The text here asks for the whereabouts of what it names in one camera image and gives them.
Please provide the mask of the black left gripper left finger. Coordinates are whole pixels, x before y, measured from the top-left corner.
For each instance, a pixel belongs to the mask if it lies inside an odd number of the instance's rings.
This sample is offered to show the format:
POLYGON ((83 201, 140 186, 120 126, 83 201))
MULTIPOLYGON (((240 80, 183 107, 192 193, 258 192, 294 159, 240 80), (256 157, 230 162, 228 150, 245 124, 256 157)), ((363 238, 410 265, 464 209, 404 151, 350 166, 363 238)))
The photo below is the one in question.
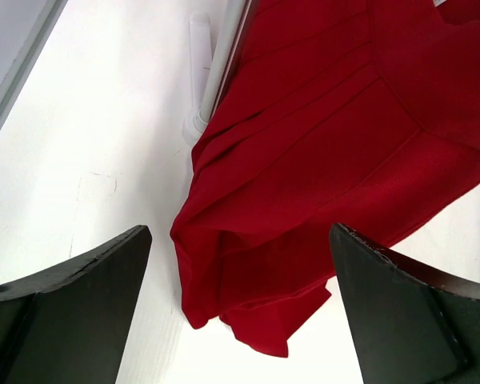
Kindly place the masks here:
POLYGON ((135 226, 1 284, 0 383, 114 383, 151 243, 135 226))

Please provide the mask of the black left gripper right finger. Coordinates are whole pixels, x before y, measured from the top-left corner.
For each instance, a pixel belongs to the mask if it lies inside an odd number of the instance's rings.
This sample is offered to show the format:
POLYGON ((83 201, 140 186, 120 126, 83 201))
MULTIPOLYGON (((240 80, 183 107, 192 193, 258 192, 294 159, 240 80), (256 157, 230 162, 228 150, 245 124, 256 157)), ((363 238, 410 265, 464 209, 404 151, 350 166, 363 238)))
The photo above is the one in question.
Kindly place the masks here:
POLYGON ((329 238, 365 383, 480 384, 480 283, 343 224, 329 238))

